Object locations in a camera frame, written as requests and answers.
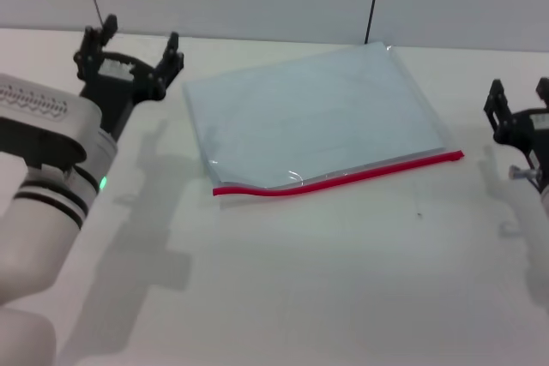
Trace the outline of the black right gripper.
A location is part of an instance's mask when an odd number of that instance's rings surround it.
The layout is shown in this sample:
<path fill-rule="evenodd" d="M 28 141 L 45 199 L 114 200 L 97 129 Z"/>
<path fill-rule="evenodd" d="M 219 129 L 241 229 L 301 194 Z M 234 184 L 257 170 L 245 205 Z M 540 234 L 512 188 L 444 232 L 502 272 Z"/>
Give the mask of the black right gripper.
<path fill-rule="evenodd" d="M 535 91 L 549 106 L 549 77 L 541 77 Z M 549 170 L 549 108 L 512 113 L 503 84 L 495 79 L 484 105 L 484 113 L 492 126 L 496 143 L 519 150 L 533 169 Z"/>

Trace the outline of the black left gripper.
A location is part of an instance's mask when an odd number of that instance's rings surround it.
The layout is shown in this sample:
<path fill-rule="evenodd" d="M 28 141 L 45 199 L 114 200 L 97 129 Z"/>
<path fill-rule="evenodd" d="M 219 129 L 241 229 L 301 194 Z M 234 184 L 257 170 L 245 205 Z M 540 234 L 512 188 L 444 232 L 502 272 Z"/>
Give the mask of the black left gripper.
<path fill-rule="evenodd" d="M 80 96 L 100 108 L 100 127 L 112 138 L 121 136 L 137 105 L 163 100 L 167 88 L 184 68 L 178 33 L 171 32 L 161 60 L 153 67 L 121 53 L 103 53 L 117 31 L 118 18 L 114 14 L 109 14 L 100 27 L 86 26 L 80 48 L 73 56 L 77 77 L 84 81 Z M 110 60 L 129 67 L 123 75 L 102 75 L 101 65 Z"/>

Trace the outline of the silver metal connector plug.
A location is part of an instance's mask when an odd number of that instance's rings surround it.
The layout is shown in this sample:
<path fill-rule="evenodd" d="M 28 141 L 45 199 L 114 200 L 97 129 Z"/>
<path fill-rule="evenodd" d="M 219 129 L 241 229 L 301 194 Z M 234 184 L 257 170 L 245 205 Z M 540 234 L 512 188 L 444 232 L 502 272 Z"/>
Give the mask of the silver metal connector plug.
<path fill-rule="evenodd" d="M 516 165 L 511 165 L 509 168 L 509 178 L 513 180 L 527 179 L 528 181 L 536 181 L 540 171 L 536 169 L 521 169 Z"/>

